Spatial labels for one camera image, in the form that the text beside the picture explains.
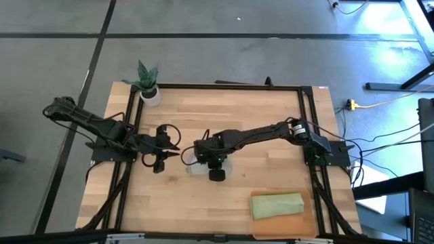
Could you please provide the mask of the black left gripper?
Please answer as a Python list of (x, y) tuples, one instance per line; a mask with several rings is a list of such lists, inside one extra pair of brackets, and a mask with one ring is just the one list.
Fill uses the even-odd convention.
[(169, 157), (179, 156), (177, 152), (168, 152), (166, 150), (180, 150), (177, 145), (170, 145), (170, 137), (167, 133), (167, 126), (160, 125), (156, 133), (156, 147), (153, 149), (155, 162), (153, 164), (153, 173), (161, 173), (165, 169), (165, 160)]

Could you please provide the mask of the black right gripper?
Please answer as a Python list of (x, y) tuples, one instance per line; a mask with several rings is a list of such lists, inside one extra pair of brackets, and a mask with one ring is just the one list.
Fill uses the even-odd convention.
[[(209, 132), (205, 132), (202, 139), (193, 142), (194, 156), (198, 163), (209, 163), (211, 161), (223, 162), (226, 155), (222, 149), (219, 148), (219, 143), (215, 142), (214, 137), (210, 137)], [(224, 181), (226, 179), (226, 172), (223, 169), (211, 169), (208, 173), (211, 181)]]

